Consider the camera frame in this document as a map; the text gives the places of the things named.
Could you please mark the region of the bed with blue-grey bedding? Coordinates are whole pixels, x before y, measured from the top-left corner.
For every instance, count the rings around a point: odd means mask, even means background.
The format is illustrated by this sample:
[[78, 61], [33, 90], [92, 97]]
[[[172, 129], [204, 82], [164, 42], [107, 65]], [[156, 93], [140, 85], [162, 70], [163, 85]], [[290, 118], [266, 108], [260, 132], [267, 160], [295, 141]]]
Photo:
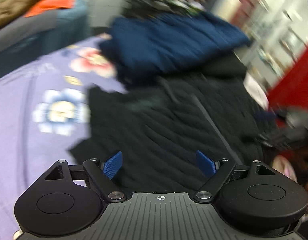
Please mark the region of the bed with blue-grey bedding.
[[43, 55], [89, 37], [89, 9], [75, 0], [71, 9], [20, 17], [0, 30], [0, 78]]

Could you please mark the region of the navy blue fleece garment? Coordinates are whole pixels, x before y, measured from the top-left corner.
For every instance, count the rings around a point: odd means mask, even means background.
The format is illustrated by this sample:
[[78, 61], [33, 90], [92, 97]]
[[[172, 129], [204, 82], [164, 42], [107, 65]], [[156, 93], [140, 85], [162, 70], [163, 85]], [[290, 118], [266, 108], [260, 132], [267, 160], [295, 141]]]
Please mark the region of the navy blue fleece garment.
[[249, 43], [238, 27], [204, 11], [195, 16], [120, 17], [109, 34], [111, 39], [100, 42], [99, 49], [128, 84], [187, 70]]

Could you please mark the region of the red garment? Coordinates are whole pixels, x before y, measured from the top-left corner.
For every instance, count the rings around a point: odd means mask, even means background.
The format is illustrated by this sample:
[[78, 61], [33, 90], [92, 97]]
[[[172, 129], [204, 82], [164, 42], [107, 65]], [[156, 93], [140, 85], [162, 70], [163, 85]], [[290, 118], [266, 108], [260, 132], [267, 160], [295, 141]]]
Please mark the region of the red garment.
[[[282, 80], [269, 91], [268, 101], [268, 111], [287, 107], [299, 107], [308, 110], [308, 48]], [[276, 122], [280, 127], [284, 125], [282, 121], [276, 120]], [[282, 155], [290, 157], [304, 146], [278, 151]]]

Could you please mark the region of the black quilted jacket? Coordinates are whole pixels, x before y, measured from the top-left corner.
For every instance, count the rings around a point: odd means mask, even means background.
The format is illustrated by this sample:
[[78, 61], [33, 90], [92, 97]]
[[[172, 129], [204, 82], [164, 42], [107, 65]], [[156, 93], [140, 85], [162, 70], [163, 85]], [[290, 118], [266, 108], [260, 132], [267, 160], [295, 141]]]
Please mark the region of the black quilted jacket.
[[194, 193], [206, 177], [195, 154], [241, 165], [264, 160], [258, 135], [276, 129], [244, 86], [245, 66], [232, 54], [194, 72], [159, 77], [123, 94], [87, 93], [90, 136], [71, 148], [78, 164], [121, 152], [114, 183], [124, 192]]

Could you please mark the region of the orange red cloth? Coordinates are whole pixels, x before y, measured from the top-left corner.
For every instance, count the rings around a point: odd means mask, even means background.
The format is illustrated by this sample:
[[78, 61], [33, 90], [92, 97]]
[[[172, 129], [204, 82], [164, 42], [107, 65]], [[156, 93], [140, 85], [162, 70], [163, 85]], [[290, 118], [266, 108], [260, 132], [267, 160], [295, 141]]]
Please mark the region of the orange red cloth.
[[76, 0], [40, 0], [33, 5], [24, 17], [33, 17], [50, 10], [72, 9]]

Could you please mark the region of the purple floral bed sheet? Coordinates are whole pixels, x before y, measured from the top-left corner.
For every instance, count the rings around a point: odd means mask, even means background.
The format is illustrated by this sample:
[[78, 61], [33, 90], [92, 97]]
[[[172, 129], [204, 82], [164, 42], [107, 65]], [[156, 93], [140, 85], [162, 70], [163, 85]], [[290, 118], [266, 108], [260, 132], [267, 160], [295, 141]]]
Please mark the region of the purple floral bed sheet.
[[18, 224], [18, 197], [55, 161], [88, 136], [86, 89], [123, 91], [98, 49], [103, 33], [26, 64], [0, 79], [0, 239]]

